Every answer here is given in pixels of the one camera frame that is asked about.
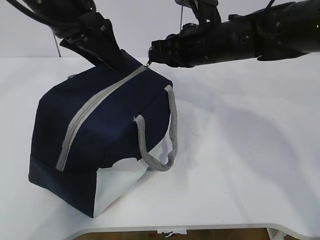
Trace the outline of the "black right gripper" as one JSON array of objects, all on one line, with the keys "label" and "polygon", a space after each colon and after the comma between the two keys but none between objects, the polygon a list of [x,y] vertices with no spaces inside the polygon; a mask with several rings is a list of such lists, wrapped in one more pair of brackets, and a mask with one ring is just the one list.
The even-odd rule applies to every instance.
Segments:
[{"label": "black right gripper", "polygon": [[251,21],[233,20],[217,25],[183,26],[175,38],[155,40],[148,50],[151,63],[174,68],[216,64],[258,57]]}]

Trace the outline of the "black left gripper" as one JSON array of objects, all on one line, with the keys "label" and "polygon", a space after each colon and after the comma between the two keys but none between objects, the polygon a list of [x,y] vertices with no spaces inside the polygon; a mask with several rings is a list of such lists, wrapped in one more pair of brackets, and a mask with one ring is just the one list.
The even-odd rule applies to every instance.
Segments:
[{"label": "black left gripper", "polygon": [[77,53],[93,65],[105,65],[115,72],[124,70],[125,59],[114,36],[113,25],[99,12],[76,17],[71,26],[51,29],[61,39],[61,47]]}]

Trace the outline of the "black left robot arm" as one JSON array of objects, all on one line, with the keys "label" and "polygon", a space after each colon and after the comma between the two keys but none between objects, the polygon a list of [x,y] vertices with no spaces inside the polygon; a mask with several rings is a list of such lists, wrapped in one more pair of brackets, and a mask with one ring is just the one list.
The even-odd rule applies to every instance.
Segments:
[{"label": "black left robot arm", "polygon": [[48,26],[60,46],[95,66],[104,64],[124,71],[126,61],[109,19],[97,11],[93,0],[10,0],[9,4],[29,18]]}]

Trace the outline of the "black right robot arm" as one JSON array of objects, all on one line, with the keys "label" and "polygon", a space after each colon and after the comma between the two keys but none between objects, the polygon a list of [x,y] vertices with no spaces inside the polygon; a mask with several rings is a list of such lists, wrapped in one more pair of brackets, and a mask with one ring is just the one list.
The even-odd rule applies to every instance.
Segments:
[{"label": "black right robot arm", "polygon": [[320,50],[318,0],[279,5],[270,1],[247,15],[231,14],[225,22],[216,0],[180,0],[178,4],[192,9],[198,22],[153,41],[150,63],[192,68],[246,59],[294,59]]}]

